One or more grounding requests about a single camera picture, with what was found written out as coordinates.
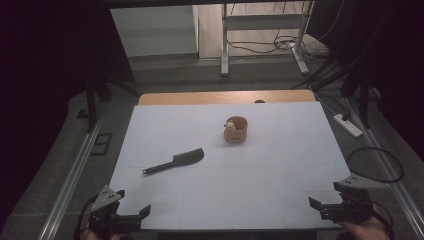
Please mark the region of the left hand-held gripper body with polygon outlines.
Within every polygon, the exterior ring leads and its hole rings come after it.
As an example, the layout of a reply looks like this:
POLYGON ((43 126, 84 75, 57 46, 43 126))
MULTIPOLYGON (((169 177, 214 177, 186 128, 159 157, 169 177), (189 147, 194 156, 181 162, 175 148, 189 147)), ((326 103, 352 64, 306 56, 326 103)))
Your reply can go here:
POLYGON ((139 215, 117 213, 122 198, 105 186, 96 197, 90 212, 89 228, 97 235, 128 234, 140 229, 139 215))

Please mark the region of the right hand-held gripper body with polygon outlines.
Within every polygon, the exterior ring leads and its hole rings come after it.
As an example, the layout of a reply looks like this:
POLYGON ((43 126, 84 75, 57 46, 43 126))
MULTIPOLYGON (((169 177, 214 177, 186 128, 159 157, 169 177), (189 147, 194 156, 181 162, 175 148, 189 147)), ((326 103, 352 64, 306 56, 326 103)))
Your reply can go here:
POLYGON ((323 220, 333 222, 354 222, 361 223, 369 219, 374 213, 372 200, 369 196, 369 189, 388 188, 387 183, 371 180, 356 174, 338 181, 346 187, 346 192, 341 194, 342 202, 339 204, 322 204, 319 211, 323 220))

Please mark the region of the black comb with handle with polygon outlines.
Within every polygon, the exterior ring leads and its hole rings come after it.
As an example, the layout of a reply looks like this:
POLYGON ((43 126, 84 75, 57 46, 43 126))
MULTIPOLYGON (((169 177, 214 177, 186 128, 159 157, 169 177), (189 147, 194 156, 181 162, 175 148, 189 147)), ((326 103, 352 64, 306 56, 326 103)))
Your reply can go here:
POLYGON ((197 162, 200 162, 203 158, 204 151, 202 148, 198 148, 192 151, 176 154, 173 156, 171 162, 144 169, 142 173, 144 175, 152 175, 172 168, 195 164, 197 162))

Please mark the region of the person's right hand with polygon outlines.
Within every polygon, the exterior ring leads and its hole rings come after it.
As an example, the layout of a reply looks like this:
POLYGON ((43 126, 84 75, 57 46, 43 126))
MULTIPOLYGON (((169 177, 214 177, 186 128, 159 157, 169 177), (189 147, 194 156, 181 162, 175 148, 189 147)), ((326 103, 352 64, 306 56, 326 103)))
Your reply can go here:
POLYGON ((345 229, 336 240, 392 240, 386 226, 375 216, 361 223, 339 222, 345 229))

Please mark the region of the person's left hand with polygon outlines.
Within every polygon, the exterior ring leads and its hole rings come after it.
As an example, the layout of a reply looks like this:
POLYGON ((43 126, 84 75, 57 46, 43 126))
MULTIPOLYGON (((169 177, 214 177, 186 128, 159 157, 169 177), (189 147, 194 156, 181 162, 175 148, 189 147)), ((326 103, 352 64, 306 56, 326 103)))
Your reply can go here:
POLYGON ((91 230, 86 230, 83 235, 83 240, 121 240, 121 236, 119 234, 114 234, 109 236, 107 239, 98 236, 95 232, 91 230))

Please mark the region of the white power strip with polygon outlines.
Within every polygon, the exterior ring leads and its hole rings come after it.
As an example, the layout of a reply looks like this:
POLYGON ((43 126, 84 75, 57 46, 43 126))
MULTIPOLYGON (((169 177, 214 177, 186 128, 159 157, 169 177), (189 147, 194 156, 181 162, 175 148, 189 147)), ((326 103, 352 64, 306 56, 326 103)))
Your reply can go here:
POLYGON ((333 117, 333 119, 344 129, 346 130, 352 137, 358 138, 363 135, 363 132, 356 127, 351 121, 344 120, 342 114, 337 114, 333 117))

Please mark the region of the white table cover board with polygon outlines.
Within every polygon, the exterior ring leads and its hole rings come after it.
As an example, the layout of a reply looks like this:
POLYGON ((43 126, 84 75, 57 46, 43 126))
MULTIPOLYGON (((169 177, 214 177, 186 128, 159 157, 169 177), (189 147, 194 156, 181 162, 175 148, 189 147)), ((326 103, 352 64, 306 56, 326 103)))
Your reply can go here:
POLYGON ((137 106, 110 186, 125 190, 122 215, 151 206, 145 229, 318 229, 333 224, 308 198, 340 202, 333 183, 349 174, 317 101, 137 106), (224 140, 232 116, 248 122, 243 143, 224 140), (198 148, 200 162, 142 173, 198 148))

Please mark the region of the black tripod stand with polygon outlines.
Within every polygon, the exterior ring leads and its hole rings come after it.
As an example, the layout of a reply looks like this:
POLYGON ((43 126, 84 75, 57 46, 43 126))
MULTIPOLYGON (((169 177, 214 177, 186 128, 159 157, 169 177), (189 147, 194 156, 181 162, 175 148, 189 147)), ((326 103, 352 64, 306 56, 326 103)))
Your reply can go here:
POLYGON ((365 67, 363 60, 354 60, 349 65, 343 67, 340 71, 330 75, 324 80, 320 80, 316 84, 313 84, 311 89, 313 91, 318 91, 343 76, 347 76, 347 78, 344 80, 344 83, 340 88, 340 93, 343 97, 351 97, 356 90, 359 90, 359 118, 363 125, 369 129, 368 102, 370 83, 368 79, 368 70, 365 67))
POLYGON ((112 93, 108 87, 108 83, 112 83, 113 85, 136 97, 142 96, 141 91, 131 87, 126 82, 118 81, 116 78, 111 76, 101 74, 98 76, 89 77, 86 81, 88 133, 91 133, 94 130, 94 127, 97 123, 95 96, 98 96, 101 101, 110 101, 112 98, 112 93))

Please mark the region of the dark curtain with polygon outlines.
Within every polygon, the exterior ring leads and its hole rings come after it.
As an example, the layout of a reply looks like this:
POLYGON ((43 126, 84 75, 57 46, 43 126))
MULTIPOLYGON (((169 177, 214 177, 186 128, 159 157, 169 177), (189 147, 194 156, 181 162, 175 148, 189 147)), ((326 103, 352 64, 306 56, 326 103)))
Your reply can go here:
POLYGON ((0 0, 0 230, 53 146, 68 103, 134 79, 107 0, 0 0))
POLYGON ((365 45, 383 8, 393 2, 367 61, 378 107, 424 160, 424 0, 316 0, 307 33, 350 63, 365 45))

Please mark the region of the aluminium rail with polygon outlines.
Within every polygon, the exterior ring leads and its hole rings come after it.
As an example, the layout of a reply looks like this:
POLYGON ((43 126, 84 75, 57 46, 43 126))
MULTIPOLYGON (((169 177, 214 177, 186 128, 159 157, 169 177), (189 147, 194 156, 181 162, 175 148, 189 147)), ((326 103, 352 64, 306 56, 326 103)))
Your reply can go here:
MULTIPOLYGON (((343 102, 347 105, 352 113, 352 119, 358 124, 358 127, 363 131, 364 139, 372 147, 381 148, 383 146, 375 135, 376 131, 373 128, 367 129, 359 117, 359 108, 352 99, 344 98, 343 102)), ((385 177, 392 178, 395 174, 394 167, 389 163, 386 156, 382 153, 376 153, 376 162, 385 177)), ((403 210, 409 224, 411 225, 418 240, 424 240, 424 214, 419 209, 412 195, 406 189, 402 181, 390 184, 390 188, 399 206, 403 210)))
POLYGON ((72 164, 57 198, 48 214, 37 240, 54 240, 65 216, 71 197, 94 146, 95 139, 104 122, 106 110, 102 109, 91 131, 86 134, 82 146, 72 164))

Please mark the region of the black floor socket frame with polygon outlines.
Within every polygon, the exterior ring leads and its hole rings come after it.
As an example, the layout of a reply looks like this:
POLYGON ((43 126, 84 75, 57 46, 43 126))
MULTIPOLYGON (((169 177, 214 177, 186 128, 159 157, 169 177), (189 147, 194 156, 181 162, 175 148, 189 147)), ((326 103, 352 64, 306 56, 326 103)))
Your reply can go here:
POLYGON ((112 139, 111 133, 98 134, 92 146, 91 155, 104 156, 107 154, 112 139))

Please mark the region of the white metal stand frame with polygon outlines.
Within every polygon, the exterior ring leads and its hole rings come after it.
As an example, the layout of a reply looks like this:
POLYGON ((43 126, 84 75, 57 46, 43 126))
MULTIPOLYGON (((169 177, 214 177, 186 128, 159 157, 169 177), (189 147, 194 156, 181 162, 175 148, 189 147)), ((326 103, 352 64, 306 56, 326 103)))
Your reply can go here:
POLYGON ((310 18, 313 1, 306 4, 302 13, 273 14, 273 15, 247 15, 229 16, 227 5, 222 4, 222 48, 221 48, 221 75, 229 74, 228 38, 229 31, 248 30, 298 30, 294 43, 289 45, 296 60, 300 73, 307 75, 309 70, 302 55, 301 44, 310 18))

